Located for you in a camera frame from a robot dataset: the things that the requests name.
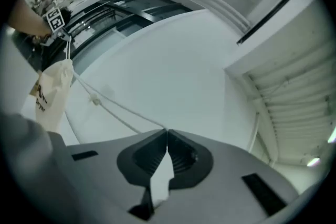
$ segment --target black rectangular slot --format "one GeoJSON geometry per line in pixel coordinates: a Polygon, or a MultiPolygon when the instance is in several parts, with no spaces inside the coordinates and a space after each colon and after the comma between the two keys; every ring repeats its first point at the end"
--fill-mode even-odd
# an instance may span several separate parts
{"type": "Polygon", "coordinates": [[[80,159],[86,159],[98,155],[96,151],[85,151],[78,154],[73,154],[72,158],[74,161],[79,161],[80,159]]]}
{"type": "Polygon", "coordinates": [[[243,176],[242,180],[268,216],[272,216],[286,206],[286,203],[257,174],[243,176]]]}

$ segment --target fluorescent light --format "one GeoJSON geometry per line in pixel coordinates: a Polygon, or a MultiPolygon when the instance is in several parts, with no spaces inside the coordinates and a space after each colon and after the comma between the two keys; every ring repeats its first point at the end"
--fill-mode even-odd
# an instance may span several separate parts
{"type": "Polygon", "coordinates": [[[332,134],[328,139],[328,143],[334,143],[334,142],[336,142],[336,127],[334,128],[334,131],[332,132],[332,134]]]}
{"type": "Polygon", "coordinates": [[[311,167],[311,166],[315,166],[319,163],[320,163],[320,158],[314,158],[307,164],[307,166],[311,167]]]}

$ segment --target white drawstring bag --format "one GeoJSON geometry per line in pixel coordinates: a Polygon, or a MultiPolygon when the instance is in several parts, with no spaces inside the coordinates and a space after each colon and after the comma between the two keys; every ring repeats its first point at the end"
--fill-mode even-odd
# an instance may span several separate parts
{"type": "Polygon", "coordinates": [[[36,92],[36,121],[47,131],[58,132],[73,75],[70,59],[53,64],[41,74],[36,92]]]}

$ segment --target tube light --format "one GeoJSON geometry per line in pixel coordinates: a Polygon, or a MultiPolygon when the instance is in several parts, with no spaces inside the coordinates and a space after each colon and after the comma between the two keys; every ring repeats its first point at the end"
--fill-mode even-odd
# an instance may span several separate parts
{"type": "Polygon", "coordinates": [[[336,142],[336,127],[328,139],[328,143],[334,143],[334,142],[336,142]]]}
{"type": "Polygon", "coordinates": [[[314,158],[314,159],[312,159],[308,164],[307,164],[307,166],[308,167],[312,167],[312,166],[315,166],[315,165],[317,165],[317,164],[319,164],[320,163],[320,158],[314,158]]]}

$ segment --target ceiling light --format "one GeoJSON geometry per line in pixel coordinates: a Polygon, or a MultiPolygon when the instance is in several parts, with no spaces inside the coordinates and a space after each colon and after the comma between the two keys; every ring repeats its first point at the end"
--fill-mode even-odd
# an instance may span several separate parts
{"type": "Polygon", "coordinates": [[[328,143],[334,143],[334,142],[336,142],[336,127],[328,139],[328,143]]]}
{"type": "Polygon", "coordinates": [[[311,167],[311,166],[318,165],[319,163],[320,163],[320,158],[314,158],[307,164],[307,166],[311,167]]]}

